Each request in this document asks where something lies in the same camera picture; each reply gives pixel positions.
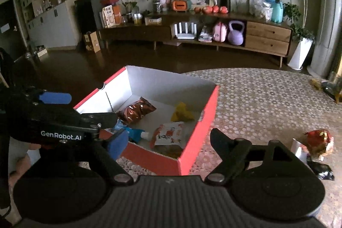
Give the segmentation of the person left hand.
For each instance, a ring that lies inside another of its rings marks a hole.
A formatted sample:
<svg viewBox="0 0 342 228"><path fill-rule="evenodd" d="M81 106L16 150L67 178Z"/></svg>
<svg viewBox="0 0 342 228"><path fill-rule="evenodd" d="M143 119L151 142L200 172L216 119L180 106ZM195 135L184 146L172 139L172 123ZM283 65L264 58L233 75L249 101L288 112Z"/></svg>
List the person left hand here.
<svg viewBox="0 0 342 228"><path fill-rule="evenodd" d="M39 158L39 144L23 144L10 147L9 155L9 187L14 188L18 180L36 163Z"/></svg>

